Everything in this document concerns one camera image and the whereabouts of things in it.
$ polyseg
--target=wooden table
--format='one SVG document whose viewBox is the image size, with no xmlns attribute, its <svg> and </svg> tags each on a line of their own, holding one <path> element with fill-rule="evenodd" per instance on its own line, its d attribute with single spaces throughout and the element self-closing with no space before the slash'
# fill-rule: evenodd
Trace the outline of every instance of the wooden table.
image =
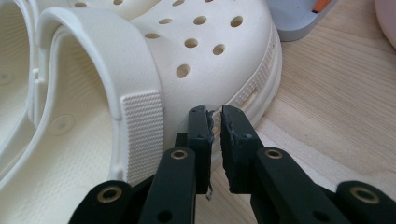
<svg viewBox="0 0 396 224">
<path fill-rule="evenodd" d="M 321 186 L 359 180 L 396 200 L 396 49 L 374 0 L 339 0 L 301 40 L 282 43 L 279 92 L 257 132 Z M 248 195 L 232 195 L 222 167 L 214 199 L 197 197 L 197 223 L 256 223 Z"/>
</svg>

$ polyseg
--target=ventilation hole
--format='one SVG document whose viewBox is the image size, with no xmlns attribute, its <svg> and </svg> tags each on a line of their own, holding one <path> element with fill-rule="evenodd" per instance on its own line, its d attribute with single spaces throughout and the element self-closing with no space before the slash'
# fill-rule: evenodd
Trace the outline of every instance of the ventilation hole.
<svg viewBox="0 0 396 224">
<path fill-rule="evenodd" d="M 242 17 L 237 16 L 237 17 L 233 18 L 233 20 L 231 21 L 230 24 L 231 24 L 232 27 L 238 27 L 238 26 L 240 26 L 242 24 L 243 20 L 244 19 Z"/>
<path fill-rule="evenodd" d="M 113 4 L 118 6 L 123 2 L 123 0 L 114 0 Z"/>
<path fill-rule="evenodd" d="M 77 2 L 77 3 L 75 3 L 75 7 L 86 7 L 87 6 L 87 4 L 86 3 L 83 3 L 83 2 Z"/>
<path fill-rule="evenodd" d="M 158 21 L 158 23 L 162 24 L 162 25 L 168 24 L 168 23 L 171 23 L 171 22 L 172 22 L 172 19 L 169 19 L 169 18 Z"/>
<path fill-rule="evenodd" d="M 214 55 L 220 55 L 224 52 L 225 46 L 224 45 L 217 45 L 213 48 Z"/>
<path fill-rule="evenodd" d="M 157 39 L 160 36 L 157 35 L 157 34 L 146 34 L 145 37 L 148 38 L 148 39 Z"/>
<path fill-rule="evenodd" d="M 194 24 L 195 24 L 195 25 L 202 25 L 202 24 L 204 24 L 205 22 L 206 22 L 206 17 L 205 17 L 205 16 L 197 17 L 197 18 L 195 18 L 195 20 L 194 20 Z"/>
<path fill-rule="evenodd" d="M 172 6 L 177 7 L 183 3 L 184 3 L 184 0 L 177 0 L 176 2 L 174 2 L 174 4 L 172 4 Z"/>
<path fill-rule="evenodd" d="M 197 47 L 198 41 L 196 39 L 194 39 L 194 38 L 191 38 L 191 39 L 186 40 L 186 42 L 184 42 L 184 45 L 187 48 L 192 49 L 192 48 Z"/>
<path fill-rule="evenodd" d="M 182 64 L 176 70 L 176 75 L 179 78 L 183 78 L 186 77 L 189 72 L 190 72 L 190 67 L 187 64 Z"/>
</svg>

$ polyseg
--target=white foam material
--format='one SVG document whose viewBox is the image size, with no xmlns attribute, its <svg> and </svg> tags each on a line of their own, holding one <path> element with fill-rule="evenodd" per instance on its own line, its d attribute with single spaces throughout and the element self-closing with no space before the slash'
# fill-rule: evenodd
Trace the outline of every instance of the white foam material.
<svg viewBox="0 0 396 224">
<path fill-rule="evenodd" d="M 37 81 L 35 28 L 41 12 L 49 7 L 106 8 L 130 20 L 148 11 L 158 1 L 87 0 L 84 4 L 76 0 L 0 1 L 0 179 L 26 149 L 43 112 L 45 102 L 35 103 L 35 99 L 45 98 L 47 94 L 46 86 L 35 90 L 40 84 Z"/>
<path fill-rule="evenodd" d="M 153 175 L 194 106 L 219 112 L 237 104 L 258 122 L 280 81 L 267 5 L 178 2 L 162 0 L 130 22 L 99 9 L 42 13 L 31 86 L 33 106 L 45 106 L 32 142 L 0 182 L 0 202 L 9 202 L 0 203 L 0 223 L 65 223 L 97 183 L 134 185 Z"/>
</svg>

